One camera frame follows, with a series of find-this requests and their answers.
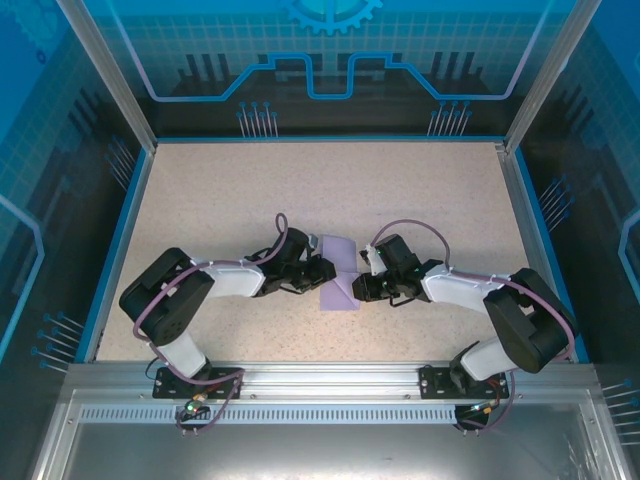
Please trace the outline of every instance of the robotic arm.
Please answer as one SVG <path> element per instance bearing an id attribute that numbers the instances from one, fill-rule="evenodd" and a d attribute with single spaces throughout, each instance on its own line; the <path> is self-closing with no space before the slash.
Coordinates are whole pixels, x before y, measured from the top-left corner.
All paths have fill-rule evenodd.
<path id="1" fill-rule="evenodd" d="M 421 263 L 399 235 L 367 245 L 360 254 L 371 267 L 371 273 L 353 282 L 354 297 L 361 301 L 388 299 L 393 307 L 414 300 L 444 302 L 489 315 L 497 337 L 467 347 L 450 364 L 451 380 L 461 392 L 515 368 L 537 373 L 577 335 L 575 319 L 531 269 L 510 276 L 478 275 L 453 270 L 437 260 Z M 532 293 L 537 301 L 522 291 Z M 401 296 L 405 300 L 394 303 Z M 540 302 L 561 315 L 571 339 Z"/>
<path id="2" fill-rule="evenodd" d="M 315 236 L 287 228 L 272 247 L 240 262 L 209 262 L 208 267 L 170 290 L 142 321 L 140 329 L 182 376 L 209 380 L 211 365 L 187 331 L 204 299 L 263 297 L 278 290 L 303 294 L 317 288 L 336 277 L 333 264 L 314 254 L 317 246 Z M 198 264 L 202 261 L 179 248 L 167 250 L 124 291 L 120 307 L 135 322 L 169 282 Z"/>
<path id="3" fill-rule="evenodd" d="M 182 420 L 193 418 L 189 415 L 198 411 L 212 389 L 216 394 L 226 394 L 218 390 L 229 381 L 235 386 L 229 387 L 226 406 L 242 374 L 237 369 L 231 373 L 215 371 L 187 331 L 205 298 L 262 297 L 278 290 L 303 294 L 336 277 L 334 265 L 314 253 L 317 238 L 288 228 L 284 220 L 284 230 L 279 228 L 280 235 L 272 247 L 238 262 L 202 262 L 178 248 L 169 249 L 120 298 L 120 307 L 136 325 L 134 335 L 150 342 L 170 367 L 167 375 L 172 389 L 168 391 L 174 396 L 163 398 L 192 398 L 185 406 L 185 416 L 178 419 L 181 428 Z M 445 242 L 448 251 L 444 238 L 432 227 L 427 228 Z M 388 300 L 392 307 L 415 300 L 451 303 L 491 319 L 495 338 L 476 342 L 460 352 L 449 365 L 449 375 L 434 374 L 435 383 L 446 383 L 445 388 L 456 392 L 456 398 L 476 398 L 478 391 L 486 390 L 485 381 L 493 382 L 491 377 L 502 372 L 521 368 L 537 373 L 574 344 L 575 320 L 535 271 L 523 268 L 510 276 L 467 273 L 450 268 L 447 260 L 421 263 L 399 235 L 372 243 L 375 245 L 360 252 L 371 272 L 353 282 L 355 298 L 365 302 Z M 139 334 L 138 327 L 146 337 Z M 438 395 L 444 391 L 438 386 L 429 388 Z"/>

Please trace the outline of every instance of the metal base plate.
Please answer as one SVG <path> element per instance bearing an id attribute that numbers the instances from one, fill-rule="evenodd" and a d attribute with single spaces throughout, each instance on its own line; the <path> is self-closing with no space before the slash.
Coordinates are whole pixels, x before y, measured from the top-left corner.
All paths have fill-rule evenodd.
<path id="1" fill-rule="evenodd" d="M 460 393 L 458 387 L 451 381 L 449 367 L 440 368 L 427 365 L 418 370 L 418 378 L 420 398 L 423 400 L 493 400 L 497 393 L 489 380 L 494 380 L 501 385 L 500 399 L 509 398 L 509 388 L 504 373 L 493 375 L 483 382 L 477 382 L 466 395 Z"/>
<path id="2" fill-rule="evenodd" d="M 209 379 L 213 380 L 216 377 L 224 377 L 237 372 L 238 368 L 214 368 L 211 370 Z M 209 400 L 224 400 L 229 395 L 231 388 L 233 387 L 233 380 L 228 380 L 221 383 L 214 390 L 209 391 L 207 398 Z M 236 392 L 233 394 L 234 399 L 240 398 L 240 385 Z M 156 372 L 156 381 L 153 387 L 153 398 L 164 399 L 189 399 L 197 393 L 202 392 L 203 387 L 198 385 L 192 385 L 190 383 L 183 382 L 176 377 L 171 371 L 166 368 L 159 368 Z"/>

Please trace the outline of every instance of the blue border trim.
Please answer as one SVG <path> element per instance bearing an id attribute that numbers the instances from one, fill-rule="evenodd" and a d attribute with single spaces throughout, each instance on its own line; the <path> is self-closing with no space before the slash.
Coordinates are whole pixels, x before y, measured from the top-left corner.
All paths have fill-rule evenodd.
<path id="1" fill-rule="evenodd" d="M 127 195 L 125 196 L 122 204 L 122 210 L 118 217 L 116 229 L 113 232 L 111 245 L 107 252 L 107 258 L 104 262 L 102 273 L 100 274 L 96 293 L 94 294 L 93 301 L 91 302 L 87 322 L 82 332 L 82 337 L 80 338 L 80 344 L 78 345 L 75 357 L 76 363 L 89 361 L 90 359 L 88 359 L 87 356 L 90 353 L 93 355 L 93 352 L 90 352 L 90 349 L 97 346 L 97 340 L 99 337 L 94 337 L 94 330 L 96 328 L 101 328 L 99 320 L 101 313 L 103 312 L 104 302 L 111 302 L 111 298 L 115 292 L 122 264 L 124 262 L 125 253 L 129 247 L 129 242 L 131 241 L 131 236 L 133 234 L 133 226 L 135 225 L 138 210 L 142 203 L 144 189 L 147 185 L 147 179 L 149 178 L 152 158 L 153 157 L 149 155 L 144 148 L 141 149 L 136 162 L 136 167 L 131 177 Z"/>
<path id="2" fill-rule="evenodd" d="M 302 142 L 493 142 L 502 143 L 501 135 L 482 135 L 477 137 L 429 135 L 354 135 L 326 137 L 158 137 L 158 143 L 302 143 Z"/>
<path id="3" fill-rule="evenodd" d="M 556 252 L 553 248 L 553 244 L 551 243 L 551 236 L 549 235 L 549 230 L 547 229 L 547 225 L 544 223 L 544 217 L 542 216 L 542 210 L 540 209 L 540 204 L 538 203 L 538 197 L 536 196 L 536 192 L 533 188 L 533 182 L 531 181 L 531 176 L 529 175 L 529 169 L 527 168 L 527 164 L 524 161 L 524 156 L 522 155 L 522 151 L 520 147 L 516 149 L 516 161 L 518 162 L 518 168 L 520 169 L 520 173 L 522 174 L 522 180 L 524 183 L 524 187 L 527 190 L 527 197 L 529 197 L 529 202 L 531 203 L 531 208 L 533 210 L 533 215 L 535 216 L 536 226 L 540 231 L 540 237 L 542 238 L 542 246 L 544 248 L 544 253 L 549 260 L 549 266 L 551 267 L 551 274 L 553 275 L 553 279 L 556 282 L 556 288 L 558 290 L 558 297 L 564 303 L 572 315 L 575 316 L 573 305 L 571 304 L 571 299 L 569 298 L 569 292 L 567 291 L 567 286 L 564 283 L 564 278 L 562 277 L 562 272 L 560 272 L 560 264 L 558 263 L 558 258 L 556 257 Z M 584 345 L 584 340 L 582 339 L 582 335 L 578 335 L 576 337 L 576 355 L 578 357 L 578 361 L 580 363 L 589 363 L 589 354 L 587 353 L 587 349 Z"/>

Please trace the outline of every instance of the enclosure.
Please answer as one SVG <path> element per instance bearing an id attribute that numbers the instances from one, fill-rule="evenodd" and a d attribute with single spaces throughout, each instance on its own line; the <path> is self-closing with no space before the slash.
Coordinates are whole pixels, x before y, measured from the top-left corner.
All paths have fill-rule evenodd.
<path id="1" fill-rule="evenodd" d="M 635 478 L 640 7 L 0 6 L 2 478 Z M 419 372 L 494 337 L 486 315 L 338 280 L 329 307 L 328 285 L 207 299 L 191 335 L 246 373 L 183 439 L 119 299 L 168 248 L 271 247 L 278 212 L 358 249 L 417 219 L 456 268 L 531 267 L 579 324 L 571 361 L 516 371 L 500 427 L 463 433 L 478 400 L 424 399 Z"/>

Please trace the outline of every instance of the aluminum frame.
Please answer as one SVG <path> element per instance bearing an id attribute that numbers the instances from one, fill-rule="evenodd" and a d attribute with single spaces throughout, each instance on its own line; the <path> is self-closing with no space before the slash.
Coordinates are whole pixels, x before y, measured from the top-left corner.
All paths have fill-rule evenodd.
<path id="1" fill-rule="evenodd" d="M 431 364 L 447 365 L 446 362 Z M 245 409 L 275 405 L 294 411 L 300 405 L 340 405 L 350 408 L 384 406 L 387 410 L 393 410 L 407 406 L 441 407 L 474 403 L 472 400 L 466 402 L 421 400 L 417 372 L 424 365 L 423 363 L 216 363 L 215 365 L 245 368 L 245 381 L 240 399 L 233 402 L 234 406 L 243 406 Z M 81 413 L 84 407 L 111 405 L 123 410 L 128 407 L 144 410 L 156 408 L 159 405 L 177 407 L 183 403 L 151 398 L 153 383 L 144 376 L 145 367 L 144 362 L 104 362 L 70 366 L 32 479 L 63 478 L 78 425 L 83 421 Z M 525 404 L 579 406 L 585 431 L 603 478 L 620 480 L 634 478 L 622 454 L 620 442 L 592 365 L 558 363 L 548 365 L 537 375 L 516 372 L 515 376 L 516 406 Z M 101 423 L 101 420 L 92 420 L 91 423 Z M 110 418 L 105 418 L 103 423 L 114 422 Z M 158 422 L 153 418 L 123 419 L 119 417 L 117 423 Z"/>
<path id="2" fill-rule="evenodd" d="M 556 38 L 547 59 L 509 127 L 505 137 L 507 153 L 515 152 L 522 142 L 553 85 L 569 61 L 569 57 L 591 23 L 600 2 L 601 0 L 576 0 L 576 4 Z"/>
<path id="3" fill-rule="evenodd" d="M 81 0 L 56 1 L 140 145 L 155 153 L 155 134 L 87 7 Z"/>

